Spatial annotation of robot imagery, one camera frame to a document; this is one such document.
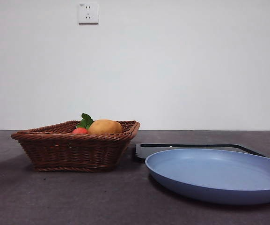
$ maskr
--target white wall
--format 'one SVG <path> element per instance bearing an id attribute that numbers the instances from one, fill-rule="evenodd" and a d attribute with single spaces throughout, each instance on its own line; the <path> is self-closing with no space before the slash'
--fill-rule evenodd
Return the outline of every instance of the white wall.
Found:
<path id="1" fill-rule="evenodd" d="M 270 130 L 270 0 L 0 0 L 0 130 Z"/>

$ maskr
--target outlet socket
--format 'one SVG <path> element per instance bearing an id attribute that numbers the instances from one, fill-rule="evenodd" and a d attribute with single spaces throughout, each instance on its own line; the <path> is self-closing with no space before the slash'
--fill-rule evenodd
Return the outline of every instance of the outlet socket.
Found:
<path id="1" fill-rule="evenodd" d="M 80 3 L 78 19 L 79 25 L 98 24 L 98 4 L 95 2 Z"/>

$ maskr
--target gray countertop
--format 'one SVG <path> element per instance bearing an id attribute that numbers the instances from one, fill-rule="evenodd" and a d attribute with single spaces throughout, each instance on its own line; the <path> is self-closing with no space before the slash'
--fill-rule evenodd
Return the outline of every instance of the gray countertop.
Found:
<path id="1" fill-rule="evenodd" d="M 232 143 L 270 157 L 270 131 L 138 131 L 119 166 L 104 173 L 35 172 L 0 131 L 0 225 L 270 225 L 270 203 L 225 206 L 177 195 L 135 160 L 136 143 Z"/>

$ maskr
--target wicker basket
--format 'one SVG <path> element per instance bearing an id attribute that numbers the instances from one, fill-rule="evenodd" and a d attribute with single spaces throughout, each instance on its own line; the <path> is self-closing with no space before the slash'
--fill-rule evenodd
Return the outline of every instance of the wicker basket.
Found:
<path id="1" fill-rule="evenodd" d="M 36 171 L 105 172 L 117 166 L 140 126 L 136 121 L 118 121 L 123 127 L 119 134 L 72 134 L 79 122 L 19 131 L 11 137 L 21 144 Z"/>

